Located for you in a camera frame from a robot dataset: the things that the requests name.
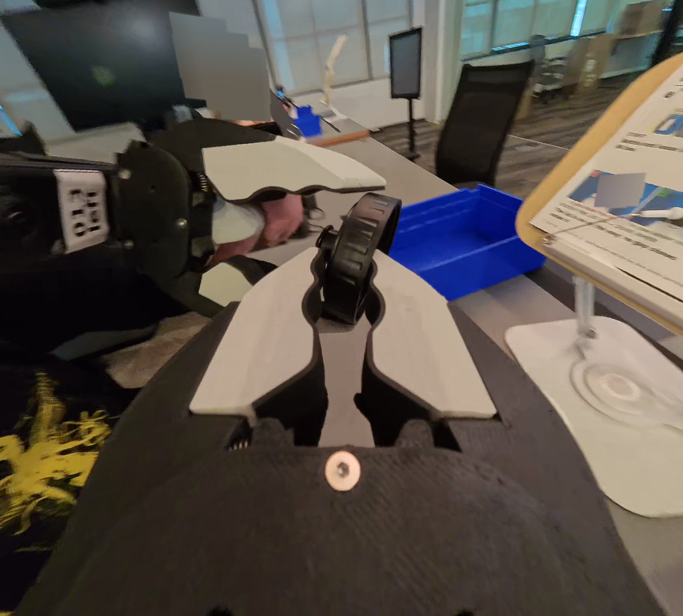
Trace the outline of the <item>brown edged table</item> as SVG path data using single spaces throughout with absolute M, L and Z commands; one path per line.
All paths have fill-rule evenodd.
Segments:
M 341 144 L 363 141 L 370 137 L 370 130 L 349 118 L 336 117 L 331 121 L 320 119 L 321 132 L 318 135 L 305 137 L 301 140 L 307 144 L 320 148 L 337 147 Z

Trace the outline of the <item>person's left hand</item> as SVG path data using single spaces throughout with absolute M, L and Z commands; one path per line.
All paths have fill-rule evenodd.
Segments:
M 283 244 L 295 234 L 303 218 L 303 202 L 298 195 L 244 203 L 218 197 L 211 226 L 215 251 L 206 265 Z

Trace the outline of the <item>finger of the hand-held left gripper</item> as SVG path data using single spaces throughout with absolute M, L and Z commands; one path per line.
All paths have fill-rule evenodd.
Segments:
M 343 194 L 383 190 L 387 185 L 384 177 L 355 159 L 281 136 L 205 148 L 202 159 L 206 176 L 227 202 L 250 202 L 271 192 Z
M 276 269 L 275 264 L 252 257 L 232 257 L 202 274 L 199 294 L 220 306 L 240 302 L 254 285 Z

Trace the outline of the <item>clear acrylic holder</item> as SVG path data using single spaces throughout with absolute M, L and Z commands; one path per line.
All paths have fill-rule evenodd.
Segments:
M 570 380 L 604 416 L 638 428 L 682 431 L 682 370 L 625 323 L 593 315 L 595 288 L 574 277 L 576 362 Z

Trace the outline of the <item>wooden sign board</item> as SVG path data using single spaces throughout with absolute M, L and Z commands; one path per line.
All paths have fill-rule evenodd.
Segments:
M 522 241 L 682 335 L 682 55 L 636 79 L 517 213 Z

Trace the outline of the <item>shelf with cardboard boxes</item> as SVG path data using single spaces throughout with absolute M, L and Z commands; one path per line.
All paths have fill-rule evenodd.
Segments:
M 537 82 L 535 98 L 546 102 L 592 93 L 603 80 L 648 68 L 669 16 L 669 0 L 632 3 L 608 32 L 582 37 L 568 54 L 547 59 Z

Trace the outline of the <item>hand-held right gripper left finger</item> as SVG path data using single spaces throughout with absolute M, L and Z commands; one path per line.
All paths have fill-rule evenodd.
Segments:
M 272 418 L 296 445 L 318 446 L 328 409 L 316 328 L 325 265 L 310 247 L 244 295 L 189 403 L 193 415 L 239 417 L 252 427 Z

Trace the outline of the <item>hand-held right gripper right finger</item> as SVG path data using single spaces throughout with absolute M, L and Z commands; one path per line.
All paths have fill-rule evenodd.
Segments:
M 374 256 L 365 316 L 370 328 L 354 403 L 373 446 L 395 447 L 412 421 L 425 424 L 436 444 L 448 444 L 456 441 L 453 422 L 497 419 L 447 300 L 383 253 Z

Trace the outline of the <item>large black monitor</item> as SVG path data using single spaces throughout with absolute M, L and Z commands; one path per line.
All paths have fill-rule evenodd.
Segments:
M 200 16 L 196 0 L 33 0 L 1 22 L 76 132 L 135 123 L 155 130 L 188 98 L 169 14 Z

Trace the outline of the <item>blue plastic bin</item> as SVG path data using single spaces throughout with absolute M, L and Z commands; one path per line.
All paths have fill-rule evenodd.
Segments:
M 543 268 L 517 234 L 523 201 L 487 185 L 403 207 L 390 257 L 448 301 Z
M 322 134 L 322 120 L 311 106 L 295 106 L 295 126 L 301 136 L 306 139 L 319 137 Z

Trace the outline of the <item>dark screen on stand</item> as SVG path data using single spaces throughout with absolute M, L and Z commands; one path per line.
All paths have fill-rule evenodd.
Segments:
M 420 154 L 415 148 L 414 101 L 422 93 L 421 26 L 388 36 L 390 96 L 405 99 L 408 105 L 408 148 L 404 157 L 414 162 Z

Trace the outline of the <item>black mesh office chair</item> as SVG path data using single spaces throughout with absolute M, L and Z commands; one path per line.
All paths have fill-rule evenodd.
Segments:
M 453 186 L 494 186 L 503 145 L 534 67 L 534 60 L 463 65 L 436 145 L 436 176 Z

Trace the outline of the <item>black bottle lid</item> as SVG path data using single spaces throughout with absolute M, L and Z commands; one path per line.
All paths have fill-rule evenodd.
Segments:
M 325 317 L 354 326 L 365 312 L 376 252 L 388 254 L 397 231 L 402 201 L 364 194 L 336 230 L 321 232 L 316 247 L 324 256 L 322 311 Z

